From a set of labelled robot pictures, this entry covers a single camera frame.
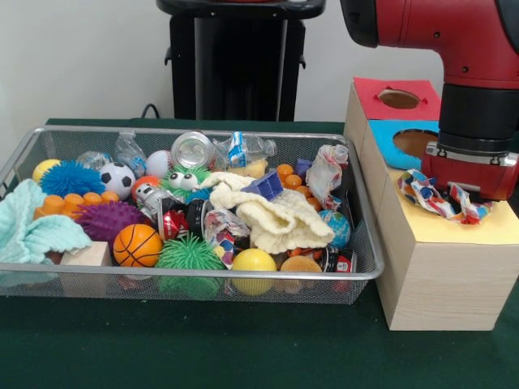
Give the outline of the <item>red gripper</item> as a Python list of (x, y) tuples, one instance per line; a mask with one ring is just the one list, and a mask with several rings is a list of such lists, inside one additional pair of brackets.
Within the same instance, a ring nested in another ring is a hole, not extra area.
[(518, 154), (509, 153), (501, 165), (455, 160), (425, 154), (422, 173), (435, 179), (439, 190), (449, 190), (452, 184), (477, 193), (482, 199), (508, 200), (518, 179)]

